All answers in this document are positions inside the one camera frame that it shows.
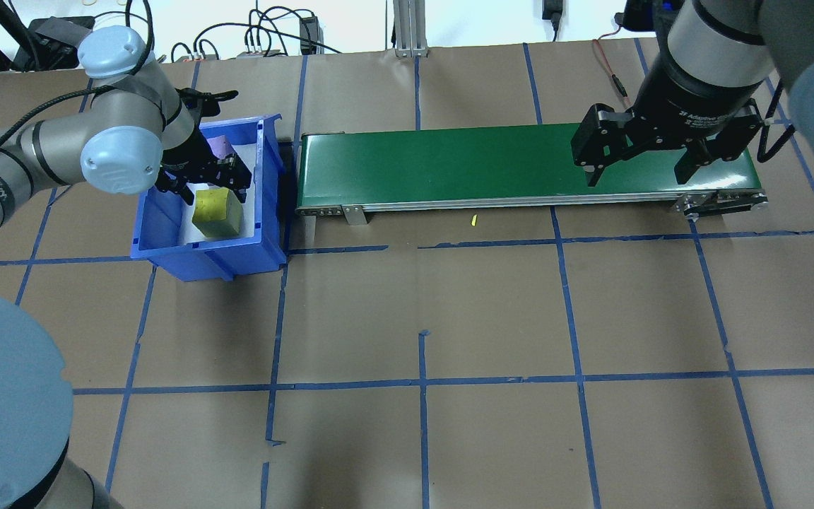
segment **brown paper floor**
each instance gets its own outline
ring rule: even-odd
[[[604,45],[637,90],[654,40]],[[165,70],[239,90],[220,118],[282,113],[294,149],[620,107],[588,42]],[[0,127],[85,83],[0,75]],[[71,456],[128,509],[814,507],[814,157],[797,136],[758,170],[768,209],[692,227],[663,204],[295,219],[284,270],[233,283],[129,261],[136,200],[78,185],[0,231],[0,296],[54,336]]]

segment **red wire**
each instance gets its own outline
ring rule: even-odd
[[[619,26],[618,29],[615,30],[614,32],[602,33],[602,35],[598,36],[598,39],[592,39],[592,42],[595,43],[595,47],[598,48],[598,52],[600,52],[600,54],[601,54],[602,60],[605,61],[605,67],[608,68],[608,75],[610,75],[610,76],[614,76],[616,74],[614,74],[614,70],[611,68],[611,62],[608,61],[608,55],[605,54],[605,49],[601,47],[600,39],[611,36],[611,35],[616,35],[616,33],[620,32],[620,29],[621,29],[621,27]],[[623,100],[624,100],[624,104],[626,104],[627,107],[630,107],[630,98],[624,97]]]
[[[598,48],[598,52],[601,54],[602,60],[605,61],[605,65],[608,67],[608,74],[614,74],[614,70],[611,68],[611,63],[608,62],[608,56],[605,55],[605,49],[602,49],[601,42],[598,39],[592,39],[592,42],[595,42],[595,47]]]

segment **white wall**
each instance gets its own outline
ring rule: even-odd
[[[13,0],[13,3],[25,23],[48,16],[93,16],[124,9],[117,0],[96,0],[92,6],[84,6],[81,0]],[[623,10],[624,3],[624,0],[565,0],[565,16],[558,39],[585,40],[613,32],[614,13]],[[247,13],[254,6],[250,0],[150,0],[150,4],[156,55],[168,54],[175,42],[190,45],[197,33],[214,23],[246,23]],[[275,3],[263,0],[260,4],[265,9]],[[393,23],[391,0],[293,0],[285,6],[314,10],[323,25],[326,44],[342,52],[379,51],[388,46]],[[142,2],[136,1],[133,7],[135,13],[143,14]],[[551,23],[541,19],[542,0],[427,0],[426,11],[430,46],[508,45],[552,40]],[[123,23],[123,16],[102,17],[97,26],[117,23]],[[277,23],[282,32],[298,33],[293,18]],[[133,26],[144,31],[142,22],[134,20]],[[218,46],[222,58],[229,58],[244,51],[244,32],[243,27],[223,27],[213,30],[206,38]],[[622,31],[618,36],[634,35]],[[288,49],[294,54],[297,41],[288,41]],[[17,51],[17,43],[1,26],[0,48],[9,56]]]

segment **conveyor belt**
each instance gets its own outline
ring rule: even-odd
[[[612,165],[587,187],[572,164],[577,124],[316,134],[303,139],[301,216],[705,199],[765,201],[749,154],[701,168],[685,186],[674,180],[682,151],[647,152]],[[749,209],[731,207],[732,211]]]

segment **yellow-green cube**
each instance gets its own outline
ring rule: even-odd
[[[200,189],[194,200],[194,226],[207,238],[240,235],[243,205],[229,189]]]

